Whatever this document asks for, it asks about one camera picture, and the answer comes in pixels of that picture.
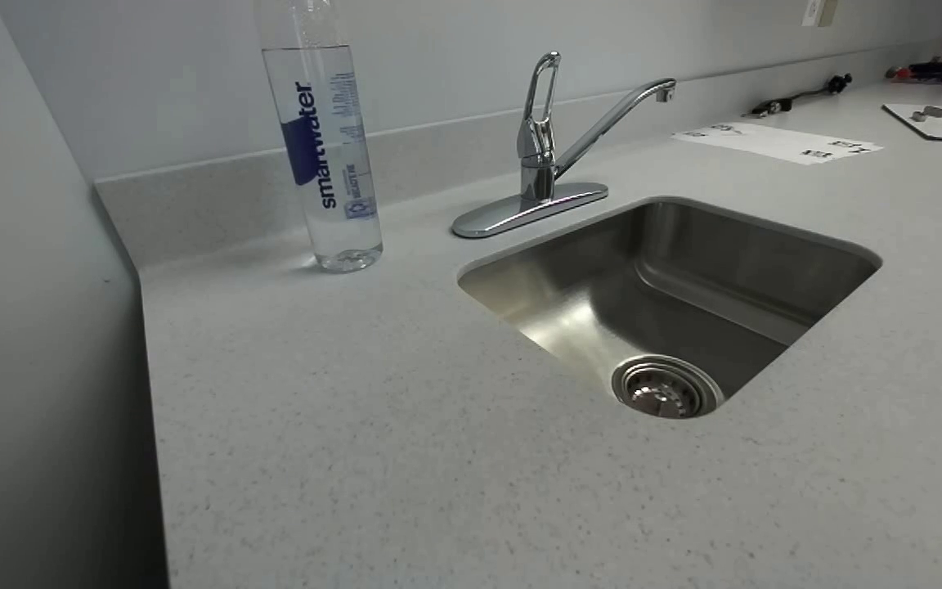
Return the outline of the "stainless steel sink basin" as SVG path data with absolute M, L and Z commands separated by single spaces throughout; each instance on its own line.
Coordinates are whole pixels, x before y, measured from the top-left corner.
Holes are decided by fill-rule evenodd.
M 457 284 L 610 400 L 610 371 L 641 354 L 697 363 L 730 400 L 880 264 L 833 235 L 657 195 L 474 262 Z

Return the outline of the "chrome faucet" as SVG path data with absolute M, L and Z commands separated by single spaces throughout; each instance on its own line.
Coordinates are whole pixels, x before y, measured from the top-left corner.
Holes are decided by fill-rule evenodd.
M 618 97 L 605 115 L 597 115 L 566 150 L 557 150 L 552 93 L 559 61 L 564 61 L 559 54 L 544 54 L 530 71 L 516 129 L 520 190 L 514 195 L 462 212 L 448 225 L 452 235 L 493 239 L 520 225 L 605 201 L 608 195 L 605 183 L 596 181 L 564 183 L 564 174 L 569 174 L 641 100 L 646 97 L 666 100 L 676 87 L 674 78 L 641 81 L 626 97 Z

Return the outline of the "clear smartwater bottle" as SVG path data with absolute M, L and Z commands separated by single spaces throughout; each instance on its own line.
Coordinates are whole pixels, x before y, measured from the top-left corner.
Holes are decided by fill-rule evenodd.
M 253 0 L 263 61 L 322 273 L 381 254 L 353 54 L 337 0 Z

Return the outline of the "metal sink drain strainer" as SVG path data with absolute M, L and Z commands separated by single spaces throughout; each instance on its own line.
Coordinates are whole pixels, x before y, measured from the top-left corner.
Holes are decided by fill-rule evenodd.
M 727 400 L 706 371 L 671 354 L 628 356 L 610 371 L 610 394 L 657 420 L 697 420 Z

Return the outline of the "black tool on counter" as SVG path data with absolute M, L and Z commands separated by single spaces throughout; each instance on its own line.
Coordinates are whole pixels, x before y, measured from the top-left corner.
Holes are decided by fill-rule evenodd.
M 806 93 L 796 93 L 796 94 L 766 97 L 766 100 L 752 105 L 745 115 L 750 119 L 781 115 L 781 111 L 790 111 L 798 100 L 840 94 L 849 81 L 854 81 L 849 71 L 830 77 L 820 87 L 806 87 Z

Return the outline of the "wall outlet plate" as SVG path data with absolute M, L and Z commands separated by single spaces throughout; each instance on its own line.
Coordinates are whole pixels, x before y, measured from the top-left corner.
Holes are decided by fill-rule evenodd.
M 802 25 L 830 25 L 838 0 L 806 0 Z

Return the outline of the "white paper sheet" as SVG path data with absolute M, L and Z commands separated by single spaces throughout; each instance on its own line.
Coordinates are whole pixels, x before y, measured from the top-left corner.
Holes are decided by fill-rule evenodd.
M 745 126 L 745 120 L 693 129 L 693 130 L 685 130 L 685 141 L 759 154 L 759 157 L 771 157 L 785 163 L 806 163 L 806 168 L 876 154 L 876 145 L 869 141 L 808 133 L 808 130 Z

